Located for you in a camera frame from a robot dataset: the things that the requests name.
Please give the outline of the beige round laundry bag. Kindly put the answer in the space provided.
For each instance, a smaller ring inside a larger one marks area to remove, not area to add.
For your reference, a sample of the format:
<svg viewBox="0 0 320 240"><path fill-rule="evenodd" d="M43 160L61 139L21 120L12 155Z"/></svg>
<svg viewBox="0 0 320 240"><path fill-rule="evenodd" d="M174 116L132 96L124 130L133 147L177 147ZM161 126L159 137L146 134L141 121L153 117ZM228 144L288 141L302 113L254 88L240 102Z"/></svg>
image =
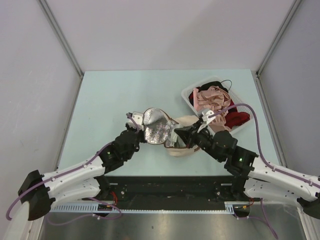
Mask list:
<svg viewBox="0 0 320 240"><path fill-rule="evenodd" d="M198 118L195 115L185 115L172 119L159 108L148 108L143 113L144 139L150 145L162 145L173 157L186 157L200 151L198 146L188 148L182 139L174 133L176 128L191 126Z"/></svg>

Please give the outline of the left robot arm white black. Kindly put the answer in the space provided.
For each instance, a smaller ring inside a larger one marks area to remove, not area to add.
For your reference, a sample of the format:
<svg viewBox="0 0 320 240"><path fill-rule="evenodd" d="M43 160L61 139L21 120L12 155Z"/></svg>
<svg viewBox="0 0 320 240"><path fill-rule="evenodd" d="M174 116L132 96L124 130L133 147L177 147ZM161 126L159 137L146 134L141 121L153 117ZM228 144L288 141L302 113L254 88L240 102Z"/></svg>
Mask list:
<svg viewBox="0 0 320 240"><path fill-rule="evenodd" d="M38 170L30 172L18 190L21 203L29 203L28 220L34 221L45 216L59 201L58 193L87 179L97 182L93 194L100 200L107 199L111 188L100 179L122 167L139 151L140 143L146 142L143 125L130 126L127 123L125 126L126 130L89 160L45 174Z"/></svg>

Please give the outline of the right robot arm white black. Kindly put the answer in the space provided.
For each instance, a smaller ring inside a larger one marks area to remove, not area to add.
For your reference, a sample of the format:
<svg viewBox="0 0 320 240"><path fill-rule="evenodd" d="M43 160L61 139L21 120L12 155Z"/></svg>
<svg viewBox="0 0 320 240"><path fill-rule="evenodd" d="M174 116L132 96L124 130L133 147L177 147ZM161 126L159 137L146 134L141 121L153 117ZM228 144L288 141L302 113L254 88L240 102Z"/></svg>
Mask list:
<svg viewBox="0 0 320 240"><path fill-rule="evenodd" d="M187 148L198 146L220 163L239 183L230 188L231 196L269 199L297 206L310 217L320 217L320 178L273 164L253 151L238 146L228 131L211 134L200 124L174 129Z"/></svg>

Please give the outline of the dark red lace bra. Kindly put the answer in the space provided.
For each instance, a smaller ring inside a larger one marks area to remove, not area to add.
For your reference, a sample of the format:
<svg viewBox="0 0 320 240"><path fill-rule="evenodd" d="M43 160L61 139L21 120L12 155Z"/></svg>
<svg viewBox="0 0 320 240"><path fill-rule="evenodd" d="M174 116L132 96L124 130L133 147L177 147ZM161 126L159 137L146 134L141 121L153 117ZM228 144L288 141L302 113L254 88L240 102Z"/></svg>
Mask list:
<svg viewBox="0 0 320 240"><path fill-rule="evenodd" d="M194 106L194 97L193 97L193 91L191 94L188 96L188 99L192 106ZM231 99L230 106L233 106L234 102ZM228 111L228 114L226 115L226 126L230 127L231 130L233 127L238 127L246 123L247 121L250 120L250 115L246 112L243 111L238 111L237 108L231 108Z"/></svg>

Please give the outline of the pink satin garment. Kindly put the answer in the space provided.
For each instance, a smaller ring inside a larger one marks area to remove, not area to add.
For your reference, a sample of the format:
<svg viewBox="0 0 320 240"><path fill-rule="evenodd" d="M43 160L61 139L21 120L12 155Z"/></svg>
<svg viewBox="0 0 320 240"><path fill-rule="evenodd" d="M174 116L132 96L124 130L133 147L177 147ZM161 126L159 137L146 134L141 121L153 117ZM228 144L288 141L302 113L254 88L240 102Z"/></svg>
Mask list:
<svg viewBox="0 0 320 240"><path fill-rule="evenodd" d="M217 86L210 86L207 90L202 91L197 88L193 89L193 107L197 112L201 112L203 109L210 109L215 114L228 108L230 104L231 97L229 94ZM228 111L225 111L215 116L209 124L215 133L224 130L231 131L231 128L226 126L227 114Z"/></svg>

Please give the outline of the white plastic mesh basket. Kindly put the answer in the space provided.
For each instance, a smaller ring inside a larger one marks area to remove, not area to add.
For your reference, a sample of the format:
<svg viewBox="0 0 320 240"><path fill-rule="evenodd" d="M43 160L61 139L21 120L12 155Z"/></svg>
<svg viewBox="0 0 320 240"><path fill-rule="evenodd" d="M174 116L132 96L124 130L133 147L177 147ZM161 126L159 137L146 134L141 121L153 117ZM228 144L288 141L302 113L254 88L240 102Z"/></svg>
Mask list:
<svg viewBox="0 0 320 240"><path fill-rule="evenodd" d="M230 86L227 86L225 80L217 76L207 77L188 86L182 90L181 96L195 115L207 108L217 113L231 107L225 113L217 115L209 124L209 130L213 134L227 130L233 135L246 127L253 119L247 107L236 106L243 103L241 97Z"/></svg>

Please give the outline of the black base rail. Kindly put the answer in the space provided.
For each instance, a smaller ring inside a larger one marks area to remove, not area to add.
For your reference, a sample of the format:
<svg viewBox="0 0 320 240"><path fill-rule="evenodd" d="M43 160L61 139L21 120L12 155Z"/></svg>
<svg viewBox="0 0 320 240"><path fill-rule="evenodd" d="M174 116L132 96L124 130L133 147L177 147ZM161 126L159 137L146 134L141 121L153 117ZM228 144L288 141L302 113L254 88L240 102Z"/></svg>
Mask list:
<svg viewBox="0 0 320 240"><path fill-rule="evenodd" d="M244 193L244 181L222 176L105 176L111 192L120 201L135 196L194 197L215 202L251 202L257 197Z"/></svg>

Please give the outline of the left aluminium frame post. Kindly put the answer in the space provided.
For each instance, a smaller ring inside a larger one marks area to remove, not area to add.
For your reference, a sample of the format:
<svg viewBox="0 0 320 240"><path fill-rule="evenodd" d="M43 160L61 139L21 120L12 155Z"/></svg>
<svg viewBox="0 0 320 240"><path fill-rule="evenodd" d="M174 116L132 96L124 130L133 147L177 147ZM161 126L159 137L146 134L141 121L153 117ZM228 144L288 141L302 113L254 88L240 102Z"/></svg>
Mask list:
<svg viewBox="0 0 320 240"><path fill-rule="evenodd" d="M45 18L47 19L53 33L57 37L60 46L62 47L62 50L64 51L65 55L67 56L68 60L70 61L73 69L77 73L77 75L80 77L80 79L83 79L84 72L80 67L80 64L78 60L76 59L76 56L68 43L67 38L65 37L65 34L63 33L60 24L58 23L49 3L47 0L37 0L37 3L39 4L40 9L42 10Z"/></svg>

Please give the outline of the aluminium frame post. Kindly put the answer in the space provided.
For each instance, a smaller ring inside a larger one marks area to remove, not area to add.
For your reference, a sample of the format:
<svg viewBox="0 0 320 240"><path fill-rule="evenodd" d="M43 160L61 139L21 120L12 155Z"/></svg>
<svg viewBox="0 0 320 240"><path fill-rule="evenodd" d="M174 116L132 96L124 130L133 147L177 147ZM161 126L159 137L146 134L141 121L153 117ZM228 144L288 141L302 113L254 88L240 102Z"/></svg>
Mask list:
<svg viewBox="0 0 320 240"><path fill-rule="evenodd" d="M278 44L282 40L284 34L286 33L289 25L291 24L293 18L295 17L298 9L300 8L301 4L304 0L294 0L285 15L279 29L277 30L268 50L266 51L265 55L262 58L261 63L259 64L257 70L255 71L256 76L259 78L263 73L265 67L267 66L270 58L272 57L273 53L275 52Z"/></svg>
<svg viewBox="0 0 320 240"><path fill-rule="evenodd" d="M45 18L47 19L53 33L57 37L60 46L62 47L62 50L64 51L65 55L67 56L68 60L70 61L73 69L77 73L77 75L80 77L80 79L83 79L84 72L80 67L80 64L78 60L76 59L76 56L68 43L67 38L65 37L65 34L63 33L60 24L58 23L49 3L47 0L37 0L37 3L39 4L40 9L42 10Z"/></svg>

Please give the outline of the right aluminium frame post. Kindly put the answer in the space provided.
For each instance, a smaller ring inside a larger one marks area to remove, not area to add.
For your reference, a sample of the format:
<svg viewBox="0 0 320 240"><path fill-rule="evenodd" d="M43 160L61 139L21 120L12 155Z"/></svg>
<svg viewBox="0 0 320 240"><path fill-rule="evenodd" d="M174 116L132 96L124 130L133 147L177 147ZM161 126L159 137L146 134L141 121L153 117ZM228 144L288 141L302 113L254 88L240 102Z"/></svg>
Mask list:
<svg viewBox="0 0 320 240"><path fill-rule="evenodd" d="M278 44L282 40L284 34L286 33L289 25L291 24L293 18L295 17L298 9L300 8L301 4L304 0L294 0L285 15L279 29L277 30L268 50L266 51L265 55L262 58L261 63L259 64L257 70L255 71L256 76L259 78L263 73L265 67L267 66L270 58L272 57L273 53L275 52Z"/></svg>

